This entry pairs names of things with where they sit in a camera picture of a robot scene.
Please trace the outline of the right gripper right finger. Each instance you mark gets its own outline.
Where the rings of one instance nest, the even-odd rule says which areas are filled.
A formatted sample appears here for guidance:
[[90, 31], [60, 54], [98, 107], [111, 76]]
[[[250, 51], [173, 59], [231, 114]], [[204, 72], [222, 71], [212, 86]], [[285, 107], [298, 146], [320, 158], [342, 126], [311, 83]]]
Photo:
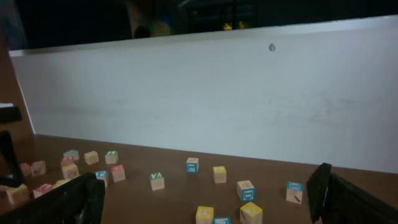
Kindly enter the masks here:
[[307, 180], [312, 223], [397, 224], [397, 210], [331, 171], [323, 163]]

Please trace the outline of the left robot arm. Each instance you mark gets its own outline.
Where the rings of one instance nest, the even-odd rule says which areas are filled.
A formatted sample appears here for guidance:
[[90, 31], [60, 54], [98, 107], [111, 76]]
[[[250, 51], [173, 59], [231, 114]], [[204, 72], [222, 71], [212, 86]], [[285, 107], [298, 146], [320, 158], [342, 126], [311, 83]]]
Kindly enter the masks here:
[[[1, 124], [13, 123], [22, 120], [22, 114], [18, 106], [12, 103], [1, 103]], [[17, 188], [25, 182], [24, 175], [18, 163], [11, 133], [7, 130], [1, 131], [1, 154], [11, 171], [12, 177], [1, 176], [1, 185]]]

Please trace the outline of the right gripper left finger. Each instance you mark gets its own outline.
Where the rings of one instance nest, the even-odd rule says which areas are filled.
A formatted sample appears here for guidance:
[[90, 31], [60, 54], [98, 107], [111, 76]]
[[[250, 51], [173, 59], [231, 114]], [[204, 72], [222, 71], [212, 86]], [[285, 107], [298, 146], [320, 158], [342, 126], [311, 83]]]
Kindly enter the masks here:
[[1, 215], [1, 223], [101, 223], [105, 184], [83, 174]]

